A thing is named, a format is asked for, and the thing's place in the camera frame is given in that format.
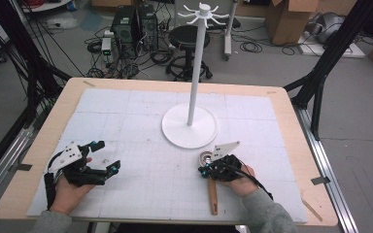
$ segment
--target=white grid paper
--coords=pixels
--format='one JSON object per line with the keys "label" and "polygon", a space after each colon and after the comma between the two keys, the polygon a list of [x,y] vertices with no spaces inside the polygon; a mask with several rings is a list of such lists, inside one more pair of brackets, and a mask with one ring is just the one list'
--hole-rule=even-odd
{"label": "white grid paper", "polygon": [[[197,105],[217,118],[214,142],[198,150],[169,143],[161,130],[165,113],[186,103],[188,93],[87,89],[62,134],[55,153],[71,141],[85,145],[104,140],[104,149],[90,153],[88,165],[105,169],[120,160],[119,173],[96,186],[72,216],[139,220],[242,221],[240,198],[217,183],[219,214],[211,215],[208,184],[197,168],[198,156],[214,145],[240,141],[234,154],[255,169],[293,220],[306,222],[298,187],[272,104],[267,97],[198,94]],[[41,180],[29,216],[46,208]]]}

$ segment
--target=white mug tree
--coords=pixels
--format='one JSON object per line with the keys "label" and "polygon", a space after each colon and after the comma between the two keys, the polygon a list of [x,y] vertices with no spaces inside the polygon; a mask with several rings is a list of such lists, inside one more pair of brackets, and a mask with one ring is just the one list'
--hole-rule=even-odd
{"label": "white mug tree", "polygon": [[187,24],[193,24],[198,20],[189,107],[187,104],[181,104],[170,109],[162,119],[162,131],[165,137],[178,147],[198,149],[210,144],[218,133],[217,121],[214,115],[203,107],[195,106],[205,32],[208,27],[207,19],[210,18],[215,23],[224,24],[215,20],[214,17],[228,17],[228,15],[218,16],[213,14],[218,7],[215,7],[211,11],[211,7],[207,4],[199,3],[199,11],[190,10],[185,5],[184,7],[189,12],[193,12],[193,14],[178,14],[179,16],[195,17],[195,19],[187,22]]}

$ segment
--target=black tape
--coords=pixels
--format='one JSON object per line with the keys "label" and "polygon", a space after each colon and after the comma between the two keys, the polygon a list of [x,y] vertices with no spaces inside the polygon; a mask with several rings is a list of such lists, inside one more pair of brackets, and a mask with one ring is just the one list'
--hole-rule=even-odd
{"label": "black tape", "polygon": [[16,167],[16,170],[29,171],[31,170],[31,168],[32,168],[32,165],[30,164],[18,164]]}
{"label": "black tape", "polygon": [[331,181],[329,180],[328,177],[318,177],[318,178],[313,178],[311,180],[314,185],[320,184],[320,183],[330,183]]}

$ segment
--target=desk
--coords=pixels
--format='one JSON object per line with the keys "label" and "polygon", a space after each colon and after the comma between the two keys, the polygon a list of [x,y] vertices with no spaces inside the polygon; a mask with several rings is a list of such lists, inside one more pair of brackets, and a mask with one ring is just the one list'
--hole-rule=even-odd
{"label": "desk", "polygon": [[[42,171],[51,158],[68,120],[87,88],[189,92],[190,83],[71,79],[65,86],[49,117],[38,134],[23,163],[32,164],[29,172],[17,171],[0,200],[0,219],[29,219],[26,212],[35,195]],[[200,93],[222,93],[269,97],[287,148],[288,157],[300,188],[308,215],[307,225],[335,225],[338,220],[322,184],[311,179],[319,171],[305,140],[288,95],[281,87],[201,83]],[[112,219],[95,219],[111,221]]]}

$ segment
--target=black chair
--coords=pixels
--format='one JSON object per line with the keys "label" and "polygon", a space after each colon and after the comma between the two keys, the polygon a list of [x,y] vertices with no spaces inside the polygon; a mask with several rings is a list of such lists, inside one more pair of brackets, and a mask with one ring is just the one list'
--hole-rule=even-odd
{"label": "black chair", "polygon": [[[174,81],[177,81],[178,79],[183,79],[185,81],[192,79],[192,53],[195,52],[197,31],[198,27],[192,25],[185,25],[176,27],[169,33],[169,42],[174,47],[180,50],[184,50],[186,52],[185,56],[175,57],[165,69],[166,74],[172,74],[175,77]],[[210,35],[208,33],[205,33],[204,48],[207,47],[208,44],[210,44]],[[177,63],[177,61],[182,59],[185,60],[185,63]],[[199,77],[201,77],[204,73],[207,79],[213,77],[210,68],[207,65],[205,65],[205,63],[202,61]]]}

